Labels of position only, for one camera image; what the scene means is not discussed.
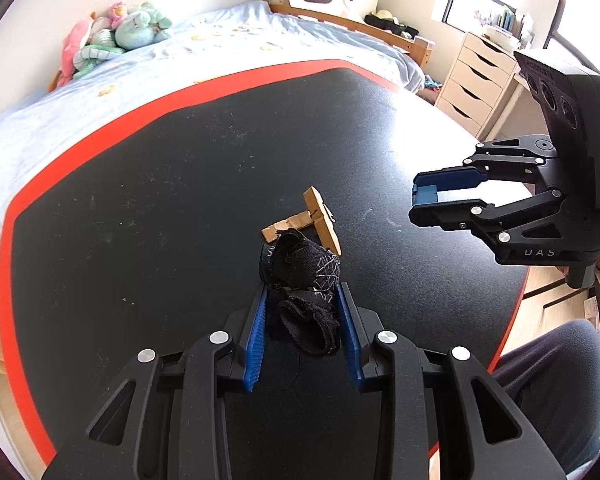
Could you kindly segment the black patterned sock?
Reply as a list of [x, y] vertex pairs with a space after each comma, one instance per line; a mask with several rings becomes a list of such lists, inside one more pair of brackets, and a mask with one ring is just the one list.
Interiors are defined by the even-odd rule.
[[259, 273], [268, 288], [266, 322], [272, 337], [311, 358], [338, 352], [341, 341], [335, 306], [340, 260], [302, 232], [289, 229], [265, 244]]

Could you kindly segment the blue binder clip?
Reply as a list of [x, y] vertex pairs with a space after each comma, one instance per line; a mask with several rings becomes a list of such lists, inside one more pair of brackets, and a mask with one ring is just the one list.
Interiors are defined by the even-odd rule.
[[434, 184], [414, 184], [412, 188], [412, 206], [428, 206], [438, 202], [438, 189]]

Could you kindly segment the white drawer cabinet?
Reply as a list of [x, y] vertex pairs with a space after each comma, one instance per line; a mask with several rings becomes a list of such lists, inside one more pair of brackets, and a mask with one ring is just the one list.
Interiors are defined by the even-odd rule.
[[511, 53], [486, 37], [466, 32], [434, 106], [483, 139], [498, 121], [518, 70]]

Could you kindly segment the black red-edged table mat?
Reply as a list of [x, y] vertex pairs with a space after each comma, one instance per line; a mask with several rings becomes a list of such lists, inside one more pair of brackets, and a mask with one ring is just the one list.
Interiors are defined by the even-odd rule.
[[500, 355], [527, 270], [408, 218], [415, 174], [475, 139], [413, 93], [338, 61], [246, 70], [129, 112], [46, 162], [10, 202], [0, 332], [44, 462], [140, 349], [170, 352], [248, 304], [263, 229], [317, 188], [354, 299], [416, 344]]

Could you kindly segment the bed with blue sheet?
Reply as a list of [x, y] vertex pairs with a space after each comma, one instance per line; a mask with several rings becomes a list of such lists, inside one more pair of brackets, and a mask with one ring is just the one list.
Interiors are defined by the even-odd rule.
[[[208, 80], [263, 66], [341, 58], [408, 91], [425, 74], [384, 40], [332, 23], [273, 12], [253, 1], [199, 14], [166, 41], [107, 61], [46, 96], [30, 96], [0, 114], [0, 237], [15, 195], [60, 154], [146, 103]], [[0, 343], [0, 373], [5, 370]]]

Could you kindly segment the teal plush toy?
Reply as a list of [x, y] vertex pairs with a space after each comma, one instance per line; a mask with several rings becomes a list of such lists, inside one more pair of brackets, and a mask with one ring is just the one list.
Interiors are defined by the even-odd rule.
[[130, 12], [114, 32], [114, 41], [124, 50], [135, 50], [170, 38], [172, 21], [151, 1]]

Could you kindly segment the striped green plush toy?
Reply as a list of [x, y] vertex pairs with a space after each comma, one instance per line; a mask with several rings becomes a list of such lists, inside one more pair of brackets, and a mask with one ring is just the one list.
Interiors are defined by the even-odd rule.
[[118, 47], [88, 44], [73, 55], [73, 67], [76, 71], [74, 79], [80, 79], [91, 73], [97, 66], [125, 54], [125, 50]]

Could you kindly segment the pink plush toy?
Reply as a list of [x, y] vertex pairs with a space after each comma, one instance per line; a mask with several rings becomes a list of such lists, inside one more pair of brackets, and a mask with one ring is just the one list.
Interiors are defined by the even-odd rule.
[[91, 36], [94, 20], [92, 18], [81, 18], [70, 30], [62, 43], [61, 64], [58, 70], [55, 87], [59, 88], [68, 84], [72, 79], [76, 68], [73, 64], [74, 56], [86, 45]]

